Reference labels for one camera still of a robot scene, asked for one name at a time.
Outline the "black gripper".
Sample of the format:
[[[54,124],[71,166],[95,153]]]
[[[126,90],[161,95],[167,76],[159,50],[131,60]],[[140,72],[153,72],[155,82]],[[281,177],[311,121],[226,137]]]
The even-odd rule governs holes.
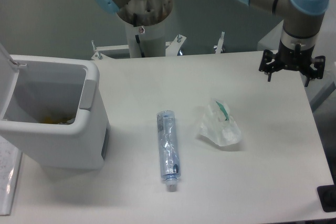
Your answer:
[[[282,41],[279,43],[278,52],[275,54],[271,50],[263,51],[259,71],[267,76],[267,81],[271,81],[274,72],[278,72],[284,68],[292,71],[305,71],[305,87],[314,79],[322,79],[325,68],[325,56],[317,56],[312,58],[314,46],[303,50],[297,44],[294,49],[286,47]]]

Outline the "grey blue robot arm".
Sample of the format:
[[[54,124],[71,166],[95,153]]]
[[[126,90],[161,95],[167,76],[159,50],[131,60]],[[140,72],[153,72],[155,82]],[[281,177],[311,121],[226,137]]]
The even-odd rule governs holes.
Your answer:
[[[312,55],[329,0],[238,0],[283,19],[276,53],[263,52],[259,71],[271,77],[280,70],[298,71],[307,81],[322,79],[325,56]],[[172,0],[95,0],[109,14],[133,27],[153,26],[171,13]]]

